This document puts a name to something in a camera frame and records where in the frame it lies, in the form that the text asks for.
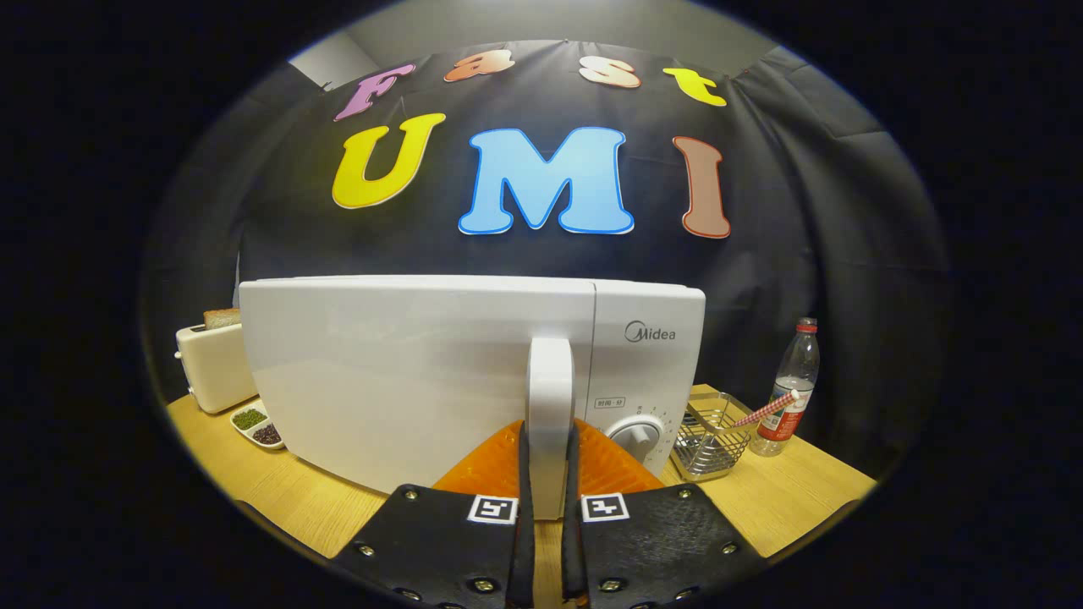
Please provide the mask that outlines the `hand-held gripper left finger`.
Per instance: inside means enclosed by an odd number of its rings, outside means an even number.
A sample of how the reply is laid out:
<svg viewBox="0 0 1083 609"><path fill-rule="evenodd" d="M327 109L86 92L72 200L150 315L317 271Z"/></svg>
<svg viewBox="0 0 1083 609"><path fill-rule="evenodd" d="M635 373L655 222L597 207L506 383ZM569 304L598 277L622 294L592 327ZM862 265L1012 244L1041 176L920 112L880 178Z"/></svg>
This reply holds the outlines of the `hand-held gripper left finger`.
<svg viewBox="0 0 1083 609"><path fill-rule="evenodd" d="M332 567L429 608L535 605L525 423L490 436L435 485L399 485Z"/></svg>

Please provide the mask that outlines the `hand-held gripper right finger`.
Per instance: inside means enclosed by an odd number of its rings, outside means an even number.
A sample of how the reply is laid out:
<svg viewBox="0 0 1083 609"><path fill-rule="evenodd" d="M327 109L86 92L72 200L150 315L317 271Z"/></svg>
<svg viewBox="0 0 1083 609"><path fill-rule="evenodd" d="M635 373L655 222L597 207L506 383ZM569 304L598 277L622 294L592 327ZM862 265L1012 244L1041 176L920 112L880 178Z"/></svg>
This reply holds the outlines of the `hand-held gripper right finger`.
<svg viewBox="0 0 1083 609"><path fill-rule="evenodd" d="M745 537L699 485L665 485L583 420L573 423L567 459L565 602L699 608L745 578Z"/></svg>

